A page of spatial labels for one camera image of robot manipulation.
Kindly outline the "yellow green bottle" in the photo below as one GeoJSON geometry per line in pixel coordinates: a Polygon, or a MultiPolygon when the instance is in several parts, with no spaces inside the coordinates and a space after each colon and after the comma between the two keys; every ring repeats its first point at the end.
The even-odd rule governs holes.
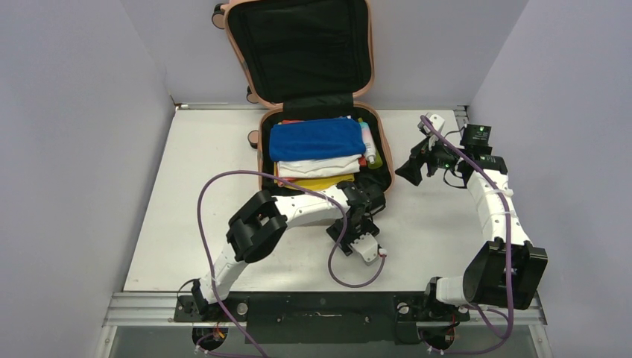
{"type": "MultiPolygon", "coordinates": [[[[362,118],[359,118],[359,119],[358,119],[358,123],[359,123],[359,122],[364,122],[364,120],[363,120],[362,118]]],[[[382,166],[382,164],[383,164],[383,162],[382,162],[382,158],[381,158],[381,156],[380,156],[380,154],[379,154],[379,152],[378,152],[378,150],[377,150],[377,147],[376,147],[376,155],[377,155],[377,157],[376,157],[376,162],[375,162],[375,164],[374,164],[374,165],[370,165],[370,164],[368,164],[368,163],[367,163],[367,161],[365,160],[365,161],[366,161],[366,163],[367,163],[367,167],[368,167],[369,169],[377,169],[377,168],[379,168],[379,167],[381,167],[381,166],[382,166]]]]}

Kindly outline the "small white teal bottle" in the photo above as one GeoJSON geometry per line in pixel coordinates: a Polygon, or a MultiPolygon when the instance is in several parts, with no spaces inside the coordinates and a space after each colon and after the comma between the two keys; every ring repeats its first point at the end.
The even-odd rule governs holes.
{"type": "Polygon", "coordinates": [[[376,146],[368,123],[359,122],[361,127],[361,136],[365,145],[364,158],[368,164],[374,165],[376,162],[376,146]]]}

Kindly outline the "yellow cloth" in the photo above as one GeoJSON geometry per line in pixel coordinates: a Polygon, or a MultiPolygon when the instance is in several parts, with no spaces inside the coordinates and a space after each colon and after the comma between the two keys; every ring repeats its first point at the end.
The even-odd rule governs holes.
{"type": "Polygon", "coordinates": [[[336,175],[336,176],[326,177],[326,178],[306,178],[306,179],[285,178],[285,180],[288,182],[294,183],[298,186],[301,186],[303,188],[313,190],[313,191],[325,190],[340,182],[354,181],[354,179],[355,179],[354,174],[336,175]]]}

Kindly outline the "white shirt blue print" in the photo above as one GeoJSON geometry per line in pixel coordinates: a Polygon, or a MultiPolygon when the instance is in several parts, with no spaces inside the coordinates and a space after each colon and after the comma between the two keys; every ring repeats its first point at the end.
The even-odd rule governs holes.
{"type": "Polygon", "coordinates": [[[281,178],[312,179],[354,174],[360,170],[360,154],[322,160],[279,161],[276,163],[281,178]]]}

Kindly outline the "blue towel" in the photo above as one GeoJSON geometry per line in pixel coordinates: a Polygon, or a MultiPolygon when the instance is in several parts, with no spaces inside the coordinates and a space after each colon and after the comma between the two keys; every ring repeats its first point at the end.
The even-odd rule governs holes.
{"type": "Polygon", "coordinates": [[[347,117],[274,125],[268,146],[274,162],[348,157],[365,150],[360,124],[347,117]]]}

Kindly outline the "pink suitcase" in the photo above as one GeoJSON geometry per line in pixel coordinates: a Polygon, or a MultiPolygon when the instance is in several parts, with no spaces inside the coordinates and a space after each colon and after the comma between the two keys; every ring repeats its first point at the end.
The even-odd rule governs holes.
{"type": "Polygon", "coordinates": [[[224,30],[248,82],[247,99],[267,108],[259,122],[259,188],[290,195],[271,175],[274,125],[285,120],[350,116],[366,122],[382,160],[354,181],[387,192],[391,149],[376,109],[360,101],[373,85],[370,5],[366,1],[222,1],[212,24],[224,30]]]}

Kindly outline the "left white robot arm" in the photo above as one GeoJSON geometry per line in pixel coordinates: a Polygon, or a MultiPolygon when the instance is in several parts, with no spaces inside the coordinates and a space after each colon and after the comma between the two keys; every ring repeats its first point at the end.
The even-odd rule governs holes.
{"type": "Polygon", "coordinates": [[[226,243],[212,268],[192,287],[193,311],[204,321],[219,317],[222,301],[251,263],[269,256],[282,235],[294,227],[328,222],[326,233],[347,256],[358,254],[371,265],[382,262],[387,251],[377,242],[373,216],[385,208],[376,185],[342,181],[314,195],[253,195],[228,221],[226,243]]]}

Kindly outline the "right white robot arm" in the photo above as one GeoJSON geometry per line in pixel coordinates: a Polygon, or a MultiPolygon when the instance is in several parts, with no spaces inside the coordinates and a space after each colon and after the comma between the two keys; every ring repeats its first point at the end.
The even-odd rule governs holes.
{"type": "Polygon", "coordinates": [[[525,310],[534,298],[548,264],[546,250],[533,245],[522,228],[508,185],[505,160],[492,153],[489,126],[466,126],[460,145],[437,136],[437,128],[421,124],[425,139],[395,172],[417,186],[421,169],[459,173],[475,203],[484,244],[458,277],[433,277],[421,299],[423,313],[442,318],[450,308],[483,304],[525,310]]]}

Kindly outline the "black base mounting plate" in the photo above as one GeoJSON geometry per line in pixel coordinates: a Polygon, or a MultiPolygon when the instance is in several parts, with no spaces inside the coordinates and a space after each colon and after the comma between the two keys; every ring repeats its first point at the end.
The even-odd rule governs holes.
{"type": "Polygon", "coordinates": [[[245,326],[261,345],[290,343],[368,343],[391,341],[413,345],[422,339],[442,342],[470,314],[458,308],[432,307],[421,292],[232,292],[224,302],[204,307],[202,300],[182,295],[174,321],[203,326],[245,326]]]}

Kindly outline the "aluminium frame rail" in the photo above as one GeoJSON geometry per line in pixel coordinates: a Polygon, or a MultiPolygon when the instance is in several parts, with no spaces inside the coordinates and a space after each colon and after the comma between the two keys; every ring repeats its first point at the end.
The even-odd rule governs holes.
{"type": "MultiPolygon", "coordinates": [[[[422,142],[422,115],[445,119],[442,133],[457,145],[467,123],[457,110],[376,110],[394,169],[422,142]]],[[[174,321],[182,295],[212,268],[226,243],[228,221],[257,192],[259,122],[263,109],[177,110],[124,290],[114,295],[104,326],[102,356],[120,357],[547,357],[551,350],[538,300],[525,310],[473,304],[442,342],[259,344],[245,326],[174,321]]],[[[374,217],[377,242],[388,252],[367,266],[345,256],[326,233],[328,222],[294,227],[272,253],[249,264],[232,292],[417,292],[433,277],[458,277],[484,244],[471,194],[446,186],[440,175],[413,186],[394,174],[385,208],[374,217]]]]}

